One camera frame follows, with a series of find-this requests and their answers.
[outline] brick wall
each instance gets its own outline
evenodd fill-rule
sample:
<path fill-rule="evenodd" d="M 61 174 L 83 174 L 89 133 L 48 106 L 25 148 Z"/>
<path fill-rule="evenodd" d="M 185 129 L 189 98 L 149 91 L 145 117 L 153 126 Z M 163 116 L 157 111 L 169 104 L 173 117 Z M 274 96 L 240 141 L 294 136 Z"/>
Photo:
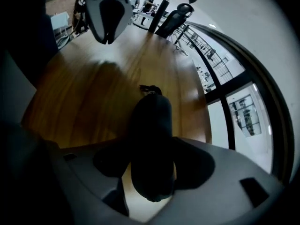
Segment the brick wall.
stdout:
<path fill-rule="evenodd" d="M 75 0 L 51 0 L 46 2 L 46 13 L 50 16 L 55 13 L 67 12 L 70 16 L 68 24 L 72 24 L 72 16 Z"/>

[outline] white wall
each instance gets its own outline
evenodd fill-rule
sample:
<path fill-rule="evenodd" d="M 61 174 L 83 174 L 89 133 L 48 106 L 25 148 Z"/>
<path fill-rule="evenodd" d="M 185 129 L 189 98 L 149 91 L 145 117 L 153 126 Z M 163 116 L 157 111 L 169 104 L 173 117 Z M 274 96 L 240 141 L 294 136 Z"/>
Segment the white wall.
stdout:
<path fill-rule="evenodd" d="M 198 0 L 196 6 L 252 52 L 281 89 L 295 135 L 294 173 L 300 159 L 300 49 L 286 17 L 273 0 Z"/>

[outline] window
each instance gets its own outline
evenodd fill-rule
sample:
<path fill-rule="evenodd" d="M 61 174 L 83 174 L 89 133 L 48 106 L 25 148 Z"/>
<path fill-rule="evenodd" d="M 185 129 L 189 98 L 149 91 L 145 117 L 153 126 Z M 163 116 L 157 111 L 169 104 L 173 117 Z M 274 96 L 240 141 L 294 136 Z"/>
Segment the window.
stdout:
<path fill-rule="evenodd" d="M 228 62 L 228 59 L 227 59 L 227 58 L 224 58 L 224 59 L 223 59 L 223 62 L 224 62 L 224 63 L 227 63 L 227 62 Z"/>
<path fill-rule="evenodd" d="M 246 137 L 261 134 L 257 111 L 251 95 L 229 104 L 232 118 L 237 122 Z"/>

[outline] black pole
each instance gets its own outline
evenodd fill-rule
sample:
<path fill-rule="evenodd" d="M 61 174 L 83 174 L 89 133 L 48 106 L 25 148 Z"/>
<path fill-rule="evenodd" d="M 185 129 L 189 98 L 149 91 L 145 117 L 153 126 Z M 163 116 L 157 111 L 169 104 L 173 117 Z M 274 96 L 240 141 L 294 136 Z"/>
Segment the black pole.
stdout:
<path fill-rule="evenodd" d="M 148 29 L 149 32 L 155 32 L 155 29 L 158 26 L 161 17 L 164 15 L 166 8 L 169 6 L 169 3 L 170 0 L 163 0 L 163 2 L 160 4 L 157 13 L 155 14 L 152 23 Z"/>
<path fill-rule="evenodd" d="M 184 28 L 184 30 L 182 31 L 182 33 L 179 35 L 179 37 L 176 39 L 176 41 L 175 41 L 175 43 L 174 44 L 177 44 L 177 42 L 179 42 L 179 39 L 181 39 L 181 37 L 182 37 L 182 35 L 183 35 L 183 33 L 186 31 L 186 30 L 188 30 L 188 25 L 187 26 L 185 26 L 185 28 Z"/>

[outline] wooden table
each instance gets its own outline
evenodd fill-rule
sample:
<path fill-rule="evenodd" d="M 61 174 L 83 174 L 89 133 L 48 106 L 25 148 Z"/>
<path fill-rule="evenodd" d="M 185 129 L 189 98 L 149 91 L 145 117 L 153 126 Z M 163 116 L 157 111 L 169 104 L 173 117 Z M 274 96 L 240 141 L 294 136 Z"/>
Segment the wooden table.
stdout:
<path fill-rule="evenodd" d="M 193 61 L 165 39 L 128 26 L 111 45 L 89 31 L 49 62 L 22 125 L 61 148 L 116 138 L 156 85 L 172 104 L 173 135 L 211 142 L 208 108 Z"/>

